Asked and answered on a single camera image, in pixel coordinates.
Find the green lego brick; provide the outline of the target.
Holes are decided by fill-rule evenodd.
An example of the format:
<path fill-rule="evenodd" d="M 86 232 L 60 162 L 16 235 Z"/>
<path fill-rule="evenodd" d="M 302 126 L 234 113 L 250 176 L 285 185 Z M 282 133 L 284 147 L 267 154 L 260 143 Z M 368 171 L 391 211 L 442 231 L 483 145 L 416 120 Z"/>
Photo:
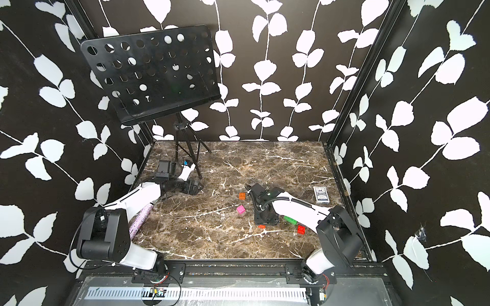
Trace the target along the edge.
<path fill-rule="evenodd" d="M 294 226 L 298 224 L 298 222 L 295 219 L 287 217 L 285 215 L 283 216 L 283 219 Z"/>

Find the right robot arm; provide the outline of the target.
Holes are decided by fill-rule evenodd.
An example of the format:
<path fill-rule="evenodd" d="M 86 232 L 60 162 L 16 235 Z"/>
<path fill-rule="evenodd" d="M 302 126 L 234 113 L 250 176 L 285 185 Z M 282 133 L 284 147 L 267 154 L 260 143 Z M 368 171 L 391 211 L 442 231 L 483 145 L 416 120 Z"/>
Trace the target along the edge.
<path fill-rule="evenodd" d="M 245 189 L 251 197 L 256 225 L 276 226 L 280 218 L 291 218 L 316 233 L 320 248 L 302 262 L 303 278 L 311 283 L 338 267 L 352 266 L 364 246 L 357 223 L 342 206 L 310 204 L 278 187 L 265 189 L 254 184 L 246 185 Z"/>

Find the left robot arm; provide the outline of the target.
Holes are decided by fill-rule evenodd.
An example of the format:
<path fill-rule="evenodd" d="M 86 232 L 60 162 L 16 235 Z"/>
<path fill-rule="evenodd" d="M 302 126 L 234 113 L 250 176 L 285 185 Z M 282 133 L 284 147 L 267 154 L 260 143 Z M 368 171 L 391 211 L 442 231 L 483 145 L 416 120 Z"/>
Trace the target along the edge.
<path fill-rule="evenodd" d="M 86 210 L 77 228 L 78 240 L 73 240 L 71 245 L 83 260 L 111 262 L 163 274 L 162 256 L 131 241 L 130 221 L 167 192 L 195 196 L 203 188 L 199 181 L 181 178 L 153 178 L 143 182 L 113 203 Z"/>

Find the red lego brick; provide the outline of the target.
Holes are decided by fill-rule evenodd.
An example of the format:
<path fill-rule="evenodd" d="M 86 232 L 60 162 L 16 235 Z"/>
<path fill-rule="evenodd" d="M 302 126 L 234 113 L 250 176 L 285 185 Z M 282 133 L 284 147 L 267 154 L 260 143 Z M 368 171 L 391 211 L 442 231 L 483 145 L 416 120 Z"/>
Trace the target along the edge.
<path fill-rule="evenodd" d="M 298 235 L 304 235 L 306 233 L 306 228 L 302 225 L 297 226 L 297 234 Z"/>

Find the pink lego brick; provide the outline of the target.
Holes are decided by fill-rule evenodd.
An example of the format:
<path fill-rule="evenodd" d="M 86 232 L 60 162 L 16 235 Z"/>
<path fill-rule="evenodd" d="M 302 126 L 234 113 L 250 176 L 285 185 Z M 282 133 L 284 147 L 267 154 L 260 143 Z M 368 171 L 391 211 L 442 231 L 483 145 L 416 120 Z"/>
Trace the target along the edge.
<path fill-rule="evenodd" d="M 239 215 L 243 215 L 245 212 L 246 212 L 246 209 L 245 209 L 245 207 L 243 205 L 240 205 L 240 206 L 237 207 L 237 213 Z"/>

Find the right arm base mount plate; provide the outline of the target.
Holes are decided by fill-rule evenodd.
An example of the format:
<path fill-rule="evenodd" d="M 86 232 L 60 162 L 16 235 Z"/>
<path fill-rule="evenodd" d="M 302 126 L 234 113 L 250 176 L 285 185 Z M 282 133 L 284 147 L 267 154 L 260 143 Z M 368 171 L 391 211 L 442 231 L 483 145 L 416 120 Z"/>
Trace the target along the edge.
<path fill-rule="evenodd" d="M 305 286 L 326 286 L 337 284 L 334 269 L 327 269 L 322 273 L 315 274 L 302 263 L 290 263 L 285 265 L 284 277 L 288 284 L 299 284 Z"/>

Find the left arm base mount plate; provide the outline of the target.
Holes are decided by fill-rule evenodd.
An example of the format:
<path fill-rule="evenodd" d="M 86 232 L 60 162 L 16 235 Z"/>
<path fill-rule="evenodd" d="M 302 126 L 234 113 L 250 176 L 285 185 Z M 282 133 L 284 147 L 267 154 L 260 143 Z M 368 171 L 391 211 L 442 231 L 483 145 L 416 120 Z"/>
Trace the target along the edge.
<path fill-rule="evenodd" d="M 163 265 L 157 266 L 152 270 L 136 269 L 131 279 L 131 283 L 152 286 L 163 282 L 164 278 L 171 278 L 176 280 L 179 284 L 182 284 L 185 271 L 185 263 L 166 261 Z"/>

